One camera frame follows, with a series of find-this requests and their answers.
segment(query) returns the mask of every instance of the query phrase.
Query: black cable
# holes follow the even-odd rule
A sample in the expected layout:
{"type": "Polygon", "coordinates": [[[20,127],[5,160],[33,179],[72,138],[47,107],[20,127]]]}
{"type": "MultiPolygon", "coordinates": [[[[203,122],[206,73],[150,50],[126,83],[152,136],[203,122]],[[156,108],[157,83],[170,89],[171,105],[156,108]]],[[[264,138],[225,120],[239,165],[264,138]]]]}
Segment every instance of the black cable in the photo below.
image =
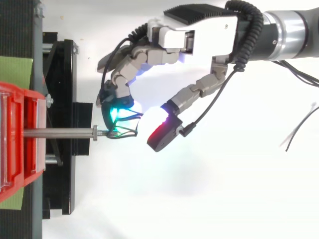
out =
{"type": "Polygon", "coordinates": [[[216,96],[214,97],[213,101],[209,104],[209,106],[207,107],[207,109],[201,114],[200,117],[198,117],[197,120],[195,120],[195,124],[198,124],[203,118],[204,116],[208,113],[208,111],[213,107],[213,105],[215,104],[215,102],[218,100],[219,96],[221,95],[221,93],[223,92],[223,90],[225,89],[227,83],[229,82],[229,80],[232,78],[232,76],[238,72],[237,70],[233,70],[232,73],[230,73],[230,75],[227,77],[227,79],[224,81],[223,85],[221,86],[221,88],[219,89],[218,93],[216,94],[216,96]]]}
{"type": "Polygon", "coordinates": [[[102,75],[102,82],[101,82],[101,89],[104,88],[104,84],[105,84],[105,77],[106,77],[106,73],[108,72],[108,69],[110,67],[110,64],[115,56],[115,54],[118,52],[118,50],[121,48],[121,46],[126,42],[129,41],[129,38],[125,38],[123,39],[116,47],[115,50],[112,52],[111,56],[109,57],[109,59],[107,60],[105,67],[104,67],[104,71],[103,71],[103,75],[102,75]]]}
{"type": "Polygon", "coordinates": [[[295,129],[295,132],[293,134],[293,136],[291,137],[291,139],[289,140],[289,143],[288,143],[288,146],[286,148],[286,152],[288,151],[289,147],[290,147],[290,144],[292,143],[296,133],[298,132],[298,130],[300,129],[300,127],[304,124],[304,122],[315,112],[319,110],[319,107],[315,108],[310,114],[308,114],[304,119],[303,121],[300,122],[300,124],[297,126],[297,128],[295,129]]]}
{"type": "MultiPolygon", "coordinates": [[[[310,76],[298,69],[296,69],[295,67],[293,67],[291,64],[289,64],[287,61],[274,61],[275,64],[280,65],[282,67],[287,68],[289,71],[291,71],[299,80],[301,80],[302,82],[306,83],[307,85],[311,85],[314,87],[319,87],[319,80],[313,76],[310,76]]],[[[296,135],[296,133],[298,132],[298,130],[300,129],[300,127],[305,123],[305,121],[315,112],[319,110],[319,107],[315,108],[312,112],[310,112],[301,122],[300,124],[296,127],[292,137],[289,140],[288,146],[286,148],[286,152],[289,150],[289,147],[296,135]]]]}
{"type": "Polygon", "coordinates": [[[122,126],[116,126],[117,128],[122,128],[122,129],[125,129],[127,130],[128,132],[133,132],[133,133],[137,133],[136,130],[133,130],[133,129],[130,129],[130,128],[126,128],[126,127],[122,127],[122,126]]]}
{"type": "Polygon", "coordinates": [[[215,104],[215,102],[218,100],[219,96],[221,95],[221,93],[223,92],[223,90],[225,89],[227,83],[229,82],[229,80],[233,77],[233,75],[236,72],[240,72],[238,69],[234,69],[232,73],[230,73],[230,75],[227,77],[227,79],[224,81],[223,85],[221,86],[221,88],[219,89],[219,91],[217,92],[216,96],[214,97],[213,101],[209,104],[209,106],[205,109],[205,111],[200,115],[200,117],[198,117],[197,120],[195,120],[193,123],[190,123],[189,125],[187,125],[185,128],[183,128],[182,130],[179,131],[179,133],[181,135],[183,135],[184,137],[186,137],[195,127],[196,125],[204,118],[204,116],[209,112],[209,110],[213,107],[213,105],[215,104]]]}
{"type": "Polygon", "coordinates": [[[130,134],[130,135],[123,135],[123,136],[116,136],[116,137],[112,137],[112,136],[106,136],[106,137],[109,138],[109,139],[121,139],[121,138],[136,137],[136,135],[135,134],[130,134]]]}
{"type": "Polygon", "coordinates": [[[274,61],[273,63],[287,68],[291,73],[294,74],[294,76],[296,76],[303,83],[319,88],[319,84],[318,84],[319,80],[318,79],[316,79],[315,77],[312,77],[312,76],[310,76],[302,71],[297,70],[295,67],[290,65],[287,61],[274,61]]]}

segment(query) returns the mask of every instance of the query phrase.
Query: red container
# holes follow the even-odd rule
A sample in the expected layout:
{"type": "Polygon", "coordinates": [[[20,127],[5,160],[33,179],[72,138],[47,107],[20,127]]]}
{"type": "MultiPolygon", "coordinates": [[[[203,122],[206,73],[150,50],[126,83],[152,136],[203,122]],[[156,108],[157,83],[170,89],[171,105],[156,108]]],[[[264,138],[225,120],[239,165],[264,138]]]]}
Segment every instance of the red container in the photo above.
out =
{"type": "Polygon", "coordinates": [[[44,167],[42,170],[39,164],[37,167],[38,139],[23,139],[23,127],[39,126],[37,120],[43,106],[45,111],[42,94],[0,82],[0,202],[43,172],[44,167]]]}

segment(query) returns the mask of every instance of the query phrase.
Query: white backdrop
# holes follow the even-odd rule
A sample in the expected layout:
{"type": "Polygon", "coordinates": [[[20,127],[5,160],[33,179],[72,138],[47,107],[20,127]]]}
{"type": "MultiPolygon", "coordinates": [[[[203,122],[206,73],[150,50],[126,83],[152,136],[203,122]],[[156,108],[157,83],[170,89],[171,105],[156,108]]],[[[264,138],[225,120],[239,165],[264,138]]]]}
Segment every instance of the white backdrop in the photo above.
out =
{"type": "MultiPolygon", "coordinates": [[[[204,1],[224,6],[225,1],[204,1]]],[[[310,9],[316,1],[257,1],[261,11],[310,9]]],[[[44,31],[80,47],[77,100],[95,102],[98,61],[127,34],[163,10],[191,0],[44,0],[44,31]]],[[[289,61],[319,77],[318,59],[289,61]]],[[[319,112],[291,149],[280,143],[319,103],[319,89],[270,62],[249,63],[187,137],[154,153],[138,140],[91,142],[76,160],[76,208],[52,211],[44,239],[318,239],[319,112]]],[[[144,110],[195,82],[208,66],[158,66],[132,94],[144,110]]],[[[182,115],[196,119],[213,96],[182,115]]],[[[92,125],[103,128],[99,109],[92,125]]]]}

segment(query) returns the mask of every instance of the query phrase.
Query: black frame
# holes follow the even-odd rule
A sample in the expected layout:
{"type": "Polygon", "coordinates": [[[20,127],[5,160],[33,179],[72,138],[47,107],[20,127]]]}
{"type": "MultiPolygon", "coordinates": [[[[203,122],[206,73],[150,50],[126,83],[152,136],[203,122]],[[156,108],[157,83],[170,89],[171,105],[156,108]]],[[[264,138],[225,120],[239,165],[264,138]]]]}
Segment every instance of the black frame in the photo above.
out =
{"type": "MultiPolygon", "coordinates": [[[[57,33],[44,32],[43,43],[52,44],[43,55],[43,73],[54,104],[48,109],[51,127],[91,127],[90,103],[76,103],[76,51],[73,40],[56,41],[57,33]]],[[[61,163],[47,164],[43,174],[43,219],[50,209],[62,209],[63,215],[74,211],[75,156],[89,155],[90,139],[54,139],[46,153],[55,154],[61,163]]]]}

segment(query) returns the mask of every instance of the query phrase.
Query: screw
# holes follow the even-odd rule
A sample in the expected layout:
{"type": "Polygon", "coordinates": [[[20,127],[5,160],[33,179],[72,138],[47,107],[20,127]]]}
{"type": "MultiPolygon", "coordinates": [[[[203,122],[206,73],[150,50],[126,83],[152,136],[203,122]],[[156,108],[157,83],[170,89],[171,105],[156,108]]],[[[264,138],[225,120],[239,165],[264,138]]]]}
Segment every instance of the screw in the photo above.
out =
{"type": "Polygon", "coordinates": [[[80,54],[80,49],[79,49],[78,46],[74,46],[74,47],[73,47],[73,53],[74,53],[75,55],[79,55],[79,54],[80,54]]]}
{"type": "Polygon", "coordinates": [[[50,108],[51,105],[54,103],[53,98],[51,97],[50,94],[48,94],[45,99],[46,99],[46,106],[50,108]]]}

